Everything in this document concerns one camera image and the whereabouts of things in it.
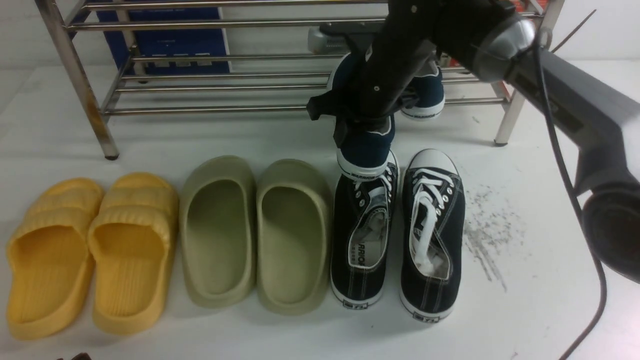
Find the white table surface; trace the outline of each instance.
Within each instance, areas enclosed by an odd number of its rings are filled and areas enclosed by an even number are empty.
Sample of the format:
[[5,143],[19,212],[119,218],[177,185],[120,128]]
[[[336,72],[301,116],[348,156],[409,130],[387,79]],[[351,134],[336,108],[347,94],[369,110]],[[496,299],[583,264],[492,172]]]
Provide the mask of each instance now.
[[[640,100],[640,63],[576,64]],[[114,69],[87,72],[101,98]],[[487,85],[447,88],[449,97],[490,94]],[[288,96],[304,102],[308,94]],[[330,119],[311,122],[304,113],[113,118],[110,128],[121,155],[110,162],[102,157],[63,68],[0,71],[0,104],[11,98],[0,115],[3,242],[42,191],[75,176],[107,187],[128,172],[150,171],[179,189],[201,162],[224,154],[246,158],[256,176],[280,158],[315,165],[332,185],[339,176]],[[161,101],[140,99],[137,104]],[[598,279],[541,115],[525,106],[509,145],[495,148],[501,113],[499,106],[471,106],[446,108],[439,119],[425,123],[397,117],[393,150],[401,166],[421,149],[440,149],[456,162],[467,191],[458,302],[453,314],[432,328],[412,320],[397,295],[402,233],[397,221],[384,296],[366,311],[342,308],[330,292],[318,310],[298,317],[269,313],[255,292],[226,309],[199,308],[186,294],[178,252],[166,310],[150,330],[129,337],[100,332],[91,319],[92,288],[77,321],[49,338],[16,341],[2,322],[0,358],[69,359],[79,352],[96,360],[557,358],[593,316]],[[564,148],[575,166],[575,149]],[[6,256],[0,256],[0,269],[5,308],[11,284]],[[640,359],[640,286],[612,271],[607,275],[604,317],[573,358]]]

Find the metal shoe rack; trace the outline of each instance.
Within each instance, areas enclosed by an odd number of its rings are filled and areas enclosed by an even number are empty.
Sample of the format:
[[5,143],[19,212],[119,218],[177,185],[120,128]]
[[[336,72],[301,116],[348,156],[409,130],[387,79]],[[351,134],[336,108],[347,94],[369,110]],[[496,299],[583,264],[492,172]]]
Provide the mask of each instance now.
[[[552,29],[557,22],[564,0],[550,0],[544,10],[536,0],[521,0],[525,11],[522,15],[528,17],[539,26]],[[163,107],[163,108],[117,108],[116,104],[123,94],[135,94],[140,92],[231,92],[231,91],[255,91],[255,90],[298,90],[298,89],[324,89],[324,84],[279,84],[279,85],[144,85],[131,83],[149,81],[216,81],[234,79],[299,79],[299,78],[327,78],[328,72],[231,72],[230,74],[201,74],[201,75],[171,75],[153,76],[144,73],[143,64],[155,61],[236,61],[236,60],[301,60],[309,61],[320,58],[340,58],[341,55],[314,55],[314,54],[253,54],[253,55],[228,55],[228,56],[172,56],[160,58],[157,56],[140,56],[137,51],[133,31],[160,30],[160,29],[212,29],[212,28],[264,28],[264,27],[296,27],[318,26],[325,22],[383,22],[383,17],[336,17],[331,19],[245,19],[245,20],[202,20],[202,21],[129,21],[128,10],[160,10],[171,8],[207,8],[229,6],[293,6],[293,5],[334,5],[341,4],[371,4],[386,3],[386,0],[156,0],[124,2],[113,0],[103,3],[87,3],[79,0],[71,13],[63,18],[55,0],[35,0],[40,15],[44,20],[49,34],[61,58],[76,94],[84,108],[84,112],[93,128],[95,136],[102,147],[104,155],[109,160],[117,159],[119,153],[108,128],[109,118],[125,115],[160,115],[176,113],[234,113],[234,112],[265,112],[265,111],[304,111],[305,104],[295,105],[246,105],[246,106],[190,106],[190,107]],[[91,12],[102,10],[114,10],[118,15],[118,22],[87,22]],[[82,63],[73,45],[75,35],[80,31],[121,31],[129,47],[129,58],[120,69],[109,92],[99,105],[93,93],[89,80],[84,72]],[[127,75],[130,68],[135,75]],[[443,73],[455,73],[464,71],[461,67],[443,68]],[[478,83],[471,76],[465,78],[445,78],[445,85]],[[505,115],[495,137],[495,144],[506,145],[515,122],[524,105],[524,97],[518,92],[510,92],[503,83],[492,84],[496,97],[471,98],[471,99],[447,99],[446,105],[501,105]]]

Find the sneaker on shoe rack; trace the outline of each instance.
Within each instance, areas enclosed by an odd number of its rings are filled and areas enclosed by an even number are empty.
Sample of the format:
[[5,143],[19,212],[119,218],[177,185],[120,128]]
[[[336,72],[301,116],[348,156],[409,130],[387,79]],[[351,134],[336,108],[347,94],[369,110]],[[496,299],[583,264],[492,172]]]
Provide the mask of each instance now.
[[[357,60],[351,54],[342,57],[329,77],[327,90],[344,85]],[[343,175],[355,181],[371,181],[382,175],[387,167],[387,156],[396,133],[395,124],[394,117],[390,116],[377,131],[349,134],[337,150],[338,165]]]
[[368,182],[341,176],[335,191],[331,287],[342,305],[367,309],[382,295],[391,219],[399,187],[396,157]]
[[419,100],[412,108],[402,108],[403,114],[414,120],[437,118],[444,109],[444,87],[442,86],[442,70],[435,60],[429,59],[416,74],[408,88],[412,87]]
[[465,191],[451,159],[434,149],[413,157],[402,191],[400,298],[414,319],[433,324],[451,313],[458,296]]

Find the shoe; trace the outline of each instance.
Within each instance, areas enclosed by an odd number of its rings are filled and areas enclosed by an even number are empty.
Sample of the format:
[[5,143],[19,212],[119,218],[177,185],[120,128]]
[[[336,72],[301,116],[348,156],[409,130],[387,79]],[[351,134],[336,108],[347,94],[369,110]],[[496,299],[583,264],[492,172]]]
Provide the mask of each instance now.
[[242,301],[255,285],[255,180],[249,164],[220,156],[195,169],[180,194],[187,292],[199,306]]
[[444,109],[442,70],[436,61],[428,60],[407,87],[415,90],[420,98],[412,108],[402,108],[403,114],[415,120],[437,118]]
[[50,187],[31,205],[6,246],[13,279],[6,307],[9,333],[35,340],[69,326],[93,277],[86,232],[104,190],[76,178]]
[[332,202],[324,176],[300,160],[276,161],[258,181],[258,298],[268,310],[302,315],[324,300]]
[[367,309],[382,295],[387,247],[399,186],[389,152],[385,173],[373,181],[341,176],[335,191],[331,287],[348,309]]
[[93,322],[129,335],[164,311],[178,230],[178,194],[148,172],[124,175],[105,194],[88,231],[95,259]]
[[[347,54],[331,73],[327,90],[344,85],[353,72],[357,58]],[[387,156],[396,133],[395,119],[390,116],[377,131],[350,133],[337,150],[342,174],[355,181],[372,181],[387,168]]]
[[465,191],[451,159],[418,152],[403,180],[404,258],[400,298],[413,318],[437,323],[460,287]]

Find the yellow slide sandal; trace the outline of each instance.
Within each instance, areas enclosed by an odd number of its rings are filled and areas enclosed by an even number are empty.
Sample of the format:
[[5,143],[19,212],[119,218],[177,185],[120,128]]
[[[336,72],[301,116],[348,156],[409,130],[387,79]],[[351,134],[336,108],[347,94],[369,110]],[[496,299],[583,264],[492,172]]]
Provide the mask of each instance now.
[[60,182],[29,208],[7,243],[13,282],[6,320],[14,338],[54,334],[82,310],[93,275],[86,235],[103,195],[91,179]]
[[149,173],[121,177],[104,196],[89,228],[98,328],[126,335],[158,320],[171,277],[177,211],[172,186]]

